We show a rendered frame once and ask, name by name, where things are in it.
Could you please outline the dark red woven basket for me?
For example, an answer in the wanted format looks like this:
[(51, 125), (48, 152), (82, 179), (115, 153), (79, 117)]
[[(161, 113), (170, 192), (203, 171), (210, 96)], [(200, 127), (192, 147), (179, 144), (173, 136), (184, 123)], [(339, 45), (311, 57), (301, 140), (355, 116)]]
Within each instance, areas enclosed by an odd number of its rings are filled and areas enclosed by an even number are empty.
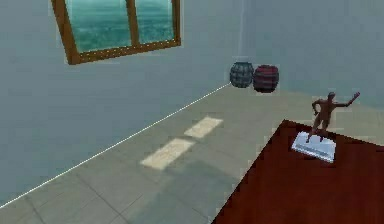
[(273, 65), (260, 65), (253, 73), (253, 88), (257, 92), (272, 93), (279, 82), (279, 70)]

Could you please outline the dark red wooden table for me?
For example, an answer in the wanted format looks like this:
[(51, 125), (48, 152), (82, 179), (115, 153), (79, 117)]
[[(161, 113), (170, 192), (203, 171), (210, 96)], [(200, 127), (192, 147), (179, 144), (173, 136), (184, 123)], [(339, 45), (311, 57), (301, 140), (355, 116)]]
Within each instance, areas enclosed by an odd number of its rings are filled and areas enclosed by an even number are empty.
[(329, 133), (327, 163), (291, 149), (309, 130), (282, 121), (211, 224), (384, 224), (384, 146)]

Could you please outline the brown figure statue white base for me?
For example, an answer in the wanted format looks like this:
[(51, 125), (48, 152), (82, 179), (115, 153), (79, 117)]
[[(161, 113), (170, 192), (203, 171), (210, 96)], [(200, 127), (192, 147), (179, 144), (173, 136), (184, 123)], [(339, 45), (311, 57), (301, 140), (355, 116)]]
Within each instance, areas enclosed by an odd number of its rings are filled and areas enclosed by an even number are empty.
[(331, 122), (332, 112), (335, 108), (350, 106), (359, 96), (356, 92), (353, 97), (344, 103), (335, 102), (336, 94), (329, 92), (326, 99), (317, 99), (312, 103), (314, 122), (309, 132), (299, 132), (291, 148), (308, 156), (318, 158), (328, 163), (334, 162), (336, 143), (327, 137), (327, 129)]

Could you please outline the grey woven basket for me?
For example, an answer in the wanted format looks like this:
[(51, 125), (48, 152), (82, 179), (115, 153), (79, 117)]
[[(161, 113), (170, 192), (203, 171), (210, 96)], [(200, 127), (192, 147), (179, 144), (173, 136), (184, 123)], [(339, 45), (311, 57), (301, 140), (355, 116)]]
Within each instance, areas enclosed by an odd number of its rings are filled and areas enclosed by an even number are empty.
[(250, 62), (235, 62), (230, 69), (230, 83), (237, 88), (247, 88), (252, 83), (253, 72)]

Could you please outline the brown framed window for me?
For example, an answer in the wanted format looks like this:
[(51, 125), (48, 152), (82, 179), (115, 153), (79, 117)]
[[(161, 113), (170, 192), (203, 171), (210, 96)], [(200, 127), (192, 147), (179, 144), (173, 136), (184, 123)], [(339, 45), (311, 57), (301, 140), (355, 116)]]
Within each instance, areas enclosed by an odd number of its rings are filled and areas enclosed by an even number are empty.
[(50, 0), (70, 65), (181, 45), (181, 0)]

